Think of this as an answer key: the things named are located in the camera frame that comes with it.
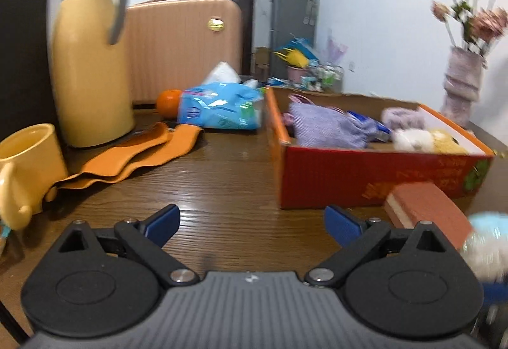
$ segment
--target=fluffy toy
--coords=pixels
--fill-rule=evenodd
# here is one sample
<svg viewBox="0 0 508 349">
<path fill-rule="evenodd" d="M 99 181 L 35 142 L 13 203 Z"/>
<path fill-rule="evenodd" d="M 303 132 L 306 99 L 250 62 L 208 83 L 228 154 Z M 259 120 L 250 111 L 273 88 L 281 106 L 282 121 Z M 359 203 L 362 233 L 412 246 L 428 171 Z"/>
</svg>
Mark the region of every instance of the fluffy toy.
<svg viewBox="0 0 508 349">
<path fill-rule="evenodd" d="M 437 153 L 449 155 L 465 155 L 467 150 L 446 131 L 420 130 L 410 128 L 399 129 L 392 133 L 395 149 L 398 151 L 420 151 L 423 153 Z"/>
<path fill-rule="evenodd" d="M 466 155 L 467 150 L 446 131 L 439 129 L 430 130 L 434 139 L 434 152 L 448 155 Z"/>
<path fill-rule="evenodd" d="M 402 107 L 385 108 L 381 113 L 381 122 L 392 131 L 425 128 L 425 119 L 422 113 Z"/>
</svg>

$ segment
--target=pink flower pot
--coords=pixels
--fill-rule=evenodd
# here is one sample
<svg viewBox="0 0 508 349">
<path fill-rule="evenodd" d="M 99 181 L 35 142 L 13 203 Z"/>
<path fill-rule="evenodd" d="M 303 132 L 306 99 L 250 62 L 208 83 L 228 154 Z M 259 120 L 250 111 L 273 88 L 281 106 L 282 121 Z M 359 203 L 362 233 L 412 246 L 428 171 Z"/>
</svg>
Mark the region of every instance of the pink flower pot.
<svg viewBox="0 0 508 349">
<path fill-rule="evenodd" d="M 471 51 L 454 47 L 448 59 L 443 87 L 446 90 L 441 114 L 461 127 L 471 116 L 471 105 L 478 100 L 482 84 L 484 58 Z"/>
<path fill-rule="evenodd" d="M 303 68 L 296 68 L 288 66 L 288 80 L 300 84 L 301 78 L 305 75 L 306 71 Z"/>
</svg>

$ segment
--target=yellow bag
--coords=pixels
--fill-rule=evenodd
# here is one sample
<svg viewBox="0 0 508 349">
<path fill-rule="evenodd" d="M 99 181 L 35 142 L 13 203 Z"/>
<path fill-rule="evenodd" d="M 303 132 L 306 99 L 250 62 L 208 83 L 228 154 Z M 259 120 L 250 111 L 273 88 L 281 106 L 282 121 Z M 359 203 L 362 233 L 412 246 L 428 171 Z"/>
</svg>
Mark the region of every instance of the yellow bag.
<svg viewBox="0 0 508 349">
<path fill-rule="evenodd" d="M 301 51 L 291 48 L 284 48 L 284 50 L 289 52 L 286 55 L 281 52 L 274 52 L 274 54 L 293 67 L 306 68 L 309 65 L 308 58 Z"/>
</svg>

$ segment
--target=orange leather pouch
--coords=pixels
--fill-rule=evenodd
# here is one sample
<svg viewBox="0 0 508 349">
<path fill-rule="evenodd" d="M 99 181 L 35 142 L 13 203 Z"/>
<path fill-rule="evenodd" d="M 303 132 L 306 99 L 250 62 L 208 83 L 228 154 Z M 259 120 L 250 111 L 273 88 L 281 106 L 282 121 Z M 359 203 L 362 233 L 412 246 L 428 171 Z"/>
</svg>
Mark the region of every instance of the orange leather pouch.
<svg viewBox="0 0 508 349">
<path fill-rule="evenodd" d="M 55 183 L 46 194 L 46 201 L 54 200 L 57 189 L 87 188 L 98 181 L 118 183 L 140 167 L 160 166 L 186 155 L 195 146 L 202 131 L 190 124 L 179 124 L 170 129 L 164 123 L 157 123 L 149 131 L 94 157 L 79 173 Z"/>
</svg>

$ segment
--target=pink suitcase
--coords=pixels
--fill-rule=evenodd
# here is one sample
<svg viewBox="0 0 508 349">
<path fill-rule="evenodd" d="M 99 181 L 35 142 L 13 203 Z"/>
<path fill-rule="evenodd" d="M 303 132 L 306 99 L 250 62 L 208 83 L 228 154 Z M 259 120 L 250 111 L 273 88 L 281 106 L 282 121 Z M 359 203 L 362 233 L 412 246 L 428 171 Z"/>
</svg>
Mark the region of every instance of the pink suitcase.
<svg viewBox="0 0 508 349">
<path fill-rule="evenodd" d="M 240 72 L 241 11 L 231 0 L 154 0 L 128 8 L 131 95 L 152 104 L 167 89 L 202 83 L 221 61 Z"/>
</svg>

